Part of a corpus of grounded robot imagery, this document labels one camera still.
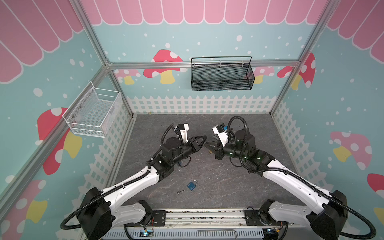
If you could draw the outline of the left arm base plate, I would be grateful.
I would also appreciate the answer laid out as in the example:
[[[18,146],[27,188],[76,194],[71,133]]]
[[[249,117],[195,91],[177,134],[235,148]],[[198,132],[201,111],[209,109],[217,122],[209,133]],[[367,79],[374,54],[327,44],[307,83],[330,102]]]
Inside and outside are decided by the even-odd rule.
[[[140,221],[142,226],[164,227],[166,222],[167,211],[152,211],[144,215]]]

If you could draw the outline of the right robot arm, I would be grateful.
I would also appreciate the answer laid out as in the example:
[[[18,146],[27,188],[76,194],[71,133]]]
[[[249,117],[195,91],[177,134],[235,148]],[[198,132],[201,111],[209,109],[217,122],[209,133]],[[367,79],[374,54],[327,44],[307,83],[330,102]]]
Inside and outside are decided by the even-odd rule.
[[[257,148],[255,137],[250,134],[244,118],[234,116],[227,125],[213,127],[218,140],[206,143],[205,147],[214,153],[217,160],[225,156],[238,159],[238,168],[250,174],[264,177],[294,195],[303,205],[286,205],[267,200],[260,207],[261,217],[268,222],[288,222],[309,227],[324,240],[346,237],[355,240],[373,239],[377,230],[363,215],[350,208],[347,197],[340,191],[330,192],[318,187],[286,168],[275,157]],[[354,215],[368,228],[369,233],[356,235],[343,232],[349,215]]]

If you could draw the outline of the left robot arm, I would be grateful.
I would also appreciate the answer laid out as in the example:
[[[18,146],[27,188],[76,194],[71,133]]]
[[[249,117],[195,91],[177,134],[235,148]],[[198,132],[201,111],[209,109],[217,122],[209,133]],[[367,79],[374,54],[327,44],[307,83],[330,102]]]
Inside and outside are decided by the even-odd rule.
[[[87,191],[80,207],[61,222],[61,230],[82,229],[87,239],[99,240],[117,226],[130,223],[147,226],[153,209],[146,201],[138,201],[127,210],[123,210],[122,205],[167,178],[175,165],[203,148],[207,136],[188,138],[187,132],[170,124],[161,137],[160,147],[142,170],[108,188],[94,187]]]

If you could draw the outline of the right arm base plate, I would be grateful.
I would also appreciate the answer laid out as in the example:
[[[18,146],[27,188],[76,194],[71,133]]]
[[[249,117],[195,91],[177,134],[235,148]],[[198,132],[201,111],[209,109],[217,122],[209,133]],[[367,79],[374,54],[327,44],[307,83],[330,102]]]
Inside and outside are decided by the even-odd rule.
[[[247,208],[244,214],[247,226],[269,226],[272,223],[265,213],[253,208]]]

